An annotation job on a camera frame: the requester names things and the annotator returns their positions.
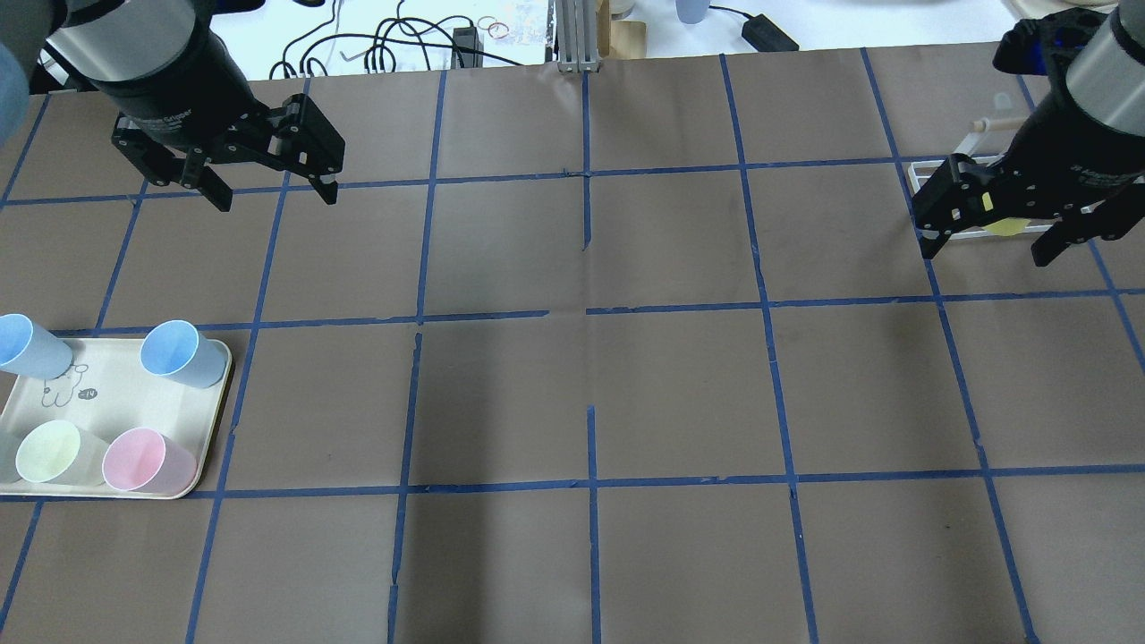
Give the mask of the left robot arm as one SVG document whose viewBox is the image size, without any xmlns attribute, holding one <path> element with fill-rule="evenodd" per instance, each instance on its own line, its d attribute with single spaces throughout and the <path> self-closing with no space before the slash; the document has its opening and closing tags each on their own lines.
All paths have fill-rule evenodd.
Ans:
<svg viewBox="0 0 1145 644">
<path fill-rule="evenodd" d="M 41 50 L 118 107 L 112 144 L 153 186 L 179 184 L 222 212 L 216 165 L 262 165 L 338 199 L 346 142 L 310 97 L 259 101 L 196 1 L 3 1 L 3 139 L 23 121 Z"/>
</svg>

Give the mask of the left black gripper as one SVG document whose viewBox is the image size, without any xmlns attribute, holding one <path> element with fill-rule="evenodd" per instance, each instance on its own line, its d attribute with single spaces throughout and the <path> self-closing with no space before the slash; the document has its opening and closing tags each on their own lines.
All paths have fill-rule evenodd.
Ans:
<svg viewBox="0 0 1145 644">
<path fill-rule="evenodd" d="M 306 179 L 338 203 L 346 141 L 305 93 L 259 101 L 216 36 L 194 36 L 167 65 L 118 81 L 94 79 L 118 107 L 112 146 L 153 186 L 183 186 L 220 212 L 232 187 L 214 165 L 258 164 Z"/>
</svg>

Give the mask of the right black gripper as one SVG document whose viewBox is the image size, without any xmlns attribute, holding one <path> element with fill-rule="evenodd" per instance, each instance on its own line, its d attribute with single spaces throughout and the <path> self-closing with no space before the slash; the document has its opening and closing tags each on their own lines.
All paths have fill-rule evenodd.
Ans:
<svg viewBox="0 0 1145 644">
<path fill-rule="evenodd" d="M 950 154 L 913 195 L 923 259 L 932 260 L 953 235 L 986 223 L 982 193 L 1002 215 L 1047 221 L 1030 245 L 1034 265 L 1047 267 L 1072 245 L 1116 241 L 1142 223 L 1142 135 L 1071 107 L 1063 113 L 1040 109 L 993 163 Z"/>
</svg>

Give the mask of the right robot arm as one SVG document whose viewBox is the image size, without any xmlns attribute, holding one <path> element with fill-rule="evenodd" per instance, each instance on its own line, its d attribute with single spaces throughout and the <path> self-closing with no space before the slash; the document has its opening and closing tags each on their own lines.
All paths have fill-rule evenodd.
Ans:
<svg viewBox="0 0 1145 644">
<path fill-rule="evenodd" d="M 921 186 L 913 196 L 921 256 L 932 259 L 957 233 L 1006 219 L 1047 220 L 1030 245 L 1039 267 L 1069 246 L 1132 231 L 1144 215 L 1142 1 L 1018 21 L 993 65 L 1047 77 L 1047 97 L 998 160 L 955 152 Z"/>
</svg>

